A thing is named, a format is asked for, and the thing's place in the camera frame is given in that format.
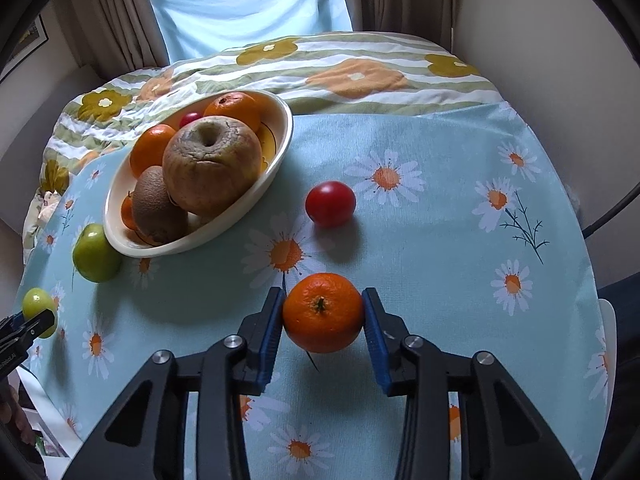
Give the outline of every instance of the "oval bowl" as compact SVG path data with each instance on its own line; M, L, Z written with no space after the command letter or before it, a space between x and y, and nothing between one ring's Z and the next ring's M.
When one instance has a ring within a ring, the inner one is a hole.
M234 90L227 90L219 92L195 101L168 116L162 121L162 124L168 124L175 130L178 130L180 118L182 118L184 114L189 112L203 113L207 105L216 97L233 91ZM262 123L271 131L275 140L275 155L273 160L268 162L267 168L260 174L260 177L258 177L254 185L213 220L203 224L199 217L189 213L190 232L186 236L183 236L175 242L161 246L150 246L144 243L135 232L128 229L122 223L122 218L120 217L122 201L127 193L133 191L136 187L136 178L131 173L129 154L127 153L127 156L122 161L111 181L111 187L104 204L104 232L109 243L119 253L133 258L151 258L154 256L163 256L164 254L182 253L198 247L205 242L213 240L213 238L229 229L241 219L254 204L258 202L264 192L267 191L291 143L293 134L291 110L282 99L270 92L243 89L239 89L238 91L249 94L256 99L260 107Z

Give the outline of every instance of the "picture frame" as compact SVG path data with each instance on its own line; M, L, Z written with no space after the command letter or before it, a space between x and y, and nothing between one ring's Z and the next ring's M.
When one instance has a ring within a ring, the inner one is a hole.
M42 23L42 17L38 15L31 23L29 28L20 38L20 41L15 46L14 51L9 58L6 66L0 72L0 83L6 78L12 70L20 65L24 59L35 52L40 46L49 40L47 31Z

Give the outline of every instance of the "kiwi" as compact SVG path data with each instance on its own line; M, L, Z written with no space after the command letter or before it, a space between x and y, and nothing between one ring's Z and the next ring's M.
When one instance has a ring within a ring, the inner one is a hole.
M141 238L167 244L188 232L187 212L169 198L161 166L147 168L131 195L131 210Z

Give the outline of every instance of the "tomato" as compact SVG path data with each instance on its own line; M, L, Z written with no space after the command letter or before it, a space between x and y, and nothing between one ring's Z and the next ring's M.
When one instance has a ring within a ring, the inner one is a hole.
M356 195L346 184L329 180L309 191L305 209L318 227L338 227L353 216Z
M198 119L202 118L202 114L199 112L189 112L188 114L184 114L180 119L180 127L183 128L189 123L193 123Z

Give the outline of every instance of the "white bowl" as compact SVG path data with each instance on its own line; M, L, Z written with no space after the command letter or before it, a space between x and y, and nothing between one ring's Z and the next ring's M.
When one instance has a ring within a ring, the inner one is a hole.
M118 171L113 177L111 187L104 204L104 232L107 235L109 243L125 256L133 258L151 258L153 256L162 256L164 254L177 254L189 249L193 249L202 245L209 240L213 240L221 235L239 219L241 219L251 209L260 197L267 191L278 172L278 168L282 163L284 154L291 142L293 133L293 118L289 106L279 97L270 92L259 90L242 90L242 92L251 95L258 102L260 107L261 120L273 133L276 142L275 156L269 163L266 170L262 172L256 183L234 202L225 212L215 217L208 223L199 226L202 222L200 219L189 213L190 233L186 236L162 246L152 247L145 244L138 236L128 229L123 223L120 216L120 207L127 193L133 191L136 187L136 178L131 173L129 165L129 155L122 161ZM218 94L205 97L194 103L185 106L175 114L170 115L162 124L168 124L172 128L178 130L180 118L188 112L203 113L207 105Z

